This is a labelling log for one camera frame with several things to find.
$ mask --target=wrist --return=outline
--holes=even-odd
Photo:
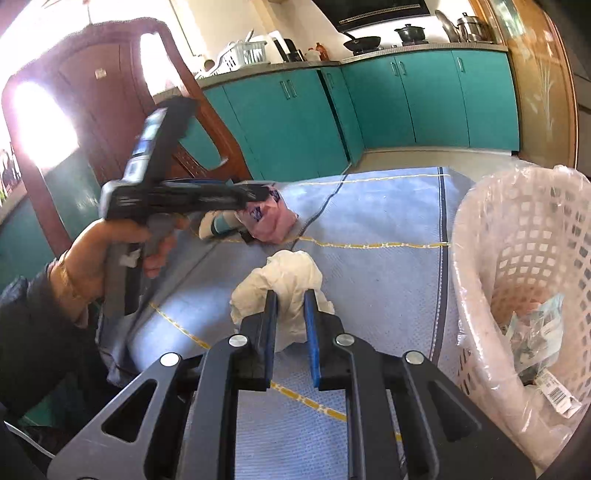
[[[88,320],[87,307],[90,301],[80,295],[76,286],[72,283],[66,268],[66,254],[67,252],[50,266],[48,279],[56,302],[66,316],[78,326],[86,327]]]

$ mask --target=window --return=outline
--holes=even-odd
[[[182,2],[184,0],[93,0],[87,9],[81,0],[32,0],[0,38],[0,92],[10,75],[66,35],[87,26],[89,17],[94,23],[139,17],[162,20],[168,25],[189,69],[195,69],[196,55],[206,50],[192,16],[187,24],[180,24],[176,8],[182,7]],[[144,77],[153,95],[180,82],[159,36],[144,35],[140,46]],[[17,96],[19,123],[27,138],[27,153],[40,168],[54,167],[78,146],[71,123],[39,86],[22,85]],[[3,116],[0,120],[0,149],[9,150],[9,135]]]

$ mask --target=frying pan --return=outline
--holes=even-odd
[[[352,52],[372,50],[374,48],[378,48],[379,43],[382,41],[381,37],[355,38],[353,35],[347,32],[342,32],[342,34],[347,35],[351,39],[343,43],[343,45]]]

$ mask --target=white plastic basket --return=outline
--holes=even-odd
[[[566,167],[528,167],[478,183],[458,208],[453,273],[460,313],[459,387],[541,469],[560,453],[591,396],[591,184]],[[524,387],[498,326],[564,293],[564,337],[550,371],[582,403],[558,415]]]
[[[223,56],[223,62],[230,71],[238,70],[245,65],[265,63],[267,61],[265,45],[267,45],[266,41],[240,40]]]

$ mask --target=barcode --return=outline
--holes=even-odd
[[[562,391],[560,387],[556,387],[550,394],[548,395],[549,399],[552,403],[559,404],[566,398],[566,394]]]

